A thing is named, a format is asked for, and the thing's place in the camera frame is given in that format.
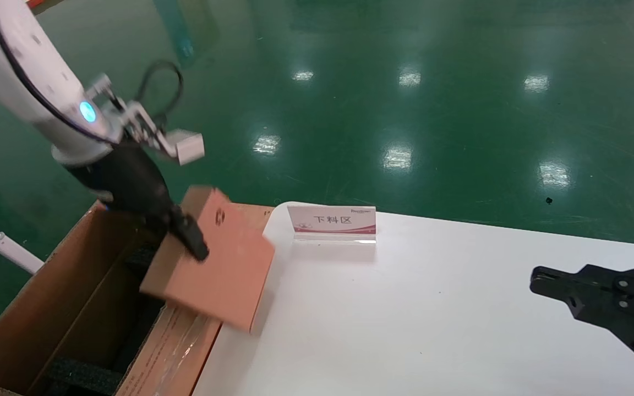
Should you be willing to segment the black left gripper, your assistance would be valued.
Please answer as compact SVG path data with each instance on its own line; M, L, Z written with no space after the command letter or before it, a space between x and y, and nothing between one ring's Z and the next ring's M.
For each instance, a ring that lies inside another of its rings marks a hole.
M199 262L209 256L194 217L171 199L161 171L139 146L121 146L67 171L110 210L142 218L152 229L169 230Z

